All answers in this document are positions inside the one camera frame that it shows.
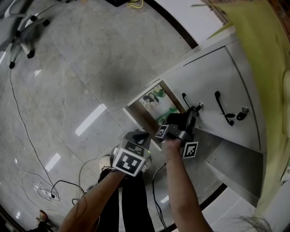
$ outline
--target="cabinet door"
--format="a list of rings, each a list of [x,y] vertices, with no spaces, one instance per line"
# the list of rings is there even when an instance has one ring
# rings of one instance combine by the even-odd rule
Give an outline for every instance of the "cabinet door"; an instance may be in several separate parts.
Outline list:
[[[196,126],[242,146],[260,150],[259,136],[248,94],[236,66],[225,47],[213,51],[176,69],[164,81],[186,105],[182,93],[190,106],[203,103]],[[215,98],[219,91],[220,102],[225,113],[239,113],[247,107],[249,113],[242,121],[236,118],[229,125]]]

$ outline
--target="yellow curtain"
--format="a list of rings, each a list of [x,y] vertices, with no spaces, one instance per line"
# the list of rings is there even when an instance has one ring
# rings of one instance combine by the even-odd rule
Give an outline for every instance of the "yellow curtain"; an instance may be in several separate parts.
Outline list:
[[[290,142],[283,134],[283,76],[289,70],[290,45],[275,12],[266,0],[213,4],[228,15],[251,64],[266,121],[267,160],[261,214],[280,187],[290,157]]]

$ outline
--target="person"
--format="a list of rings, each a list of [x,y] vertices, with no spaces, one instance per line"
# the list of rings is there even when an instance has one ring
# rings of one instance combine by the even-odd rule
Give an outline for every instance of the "person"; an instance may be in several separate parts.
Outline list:
[[[157,103],[152,100],[148,95],[143,96],[143,100],[146,102],[146,109],[152,109],[157,106]]]
[[[165,143],[169,202],[175,224],[180,232],[211,232],[203,217],[194,187],[185,170],[180,140]],[[110,156],[100,160],[98,184],[73,206],[59,231],[118,232],[119,193],[122,185],[122,212],[126,232],[154,232],[147,208],[147,197],[142,172],[136,177],[104,168],[110,166]]]
[[[159,104],[159,99],[154,93],[149,93],[148,96],[150,98],[150,102],[156,102],[156,104]]]
[[[37,228],[30,231],[34,231],[34,232],[58,231],[58,228],[50,222],[47,214],[43,210],[39,211],[39,217],[36,218],[36,221],[38,225]]]

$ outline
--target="hand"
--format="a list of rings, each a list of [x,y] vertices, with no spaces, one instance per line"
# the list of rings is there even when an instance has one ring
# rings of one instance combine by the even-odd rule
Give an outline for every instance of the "hand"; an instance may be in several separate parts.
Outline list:
[[[180,153],[181,139],[165,140],[166,153],[178,152]]]

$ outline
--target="wall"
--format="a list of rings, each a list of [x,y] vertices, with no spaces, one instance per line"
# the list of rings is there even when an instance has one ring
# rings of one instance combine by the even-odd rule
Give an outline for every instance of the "wall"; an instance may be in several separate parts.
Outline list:
[[[290,181],[281,186],[267,210],[262,214],[273,231],[282,232],[290,223]],[[203,215],[214,231],[245,231],[247,224],[238,216],[252,217],[255,207],[227,188],[217,199],[203,210]]]
[[[207,7],[191,7],[204,4],[201,0],[155,0],[187,30],[200,44],[222,27],[220,19]]]

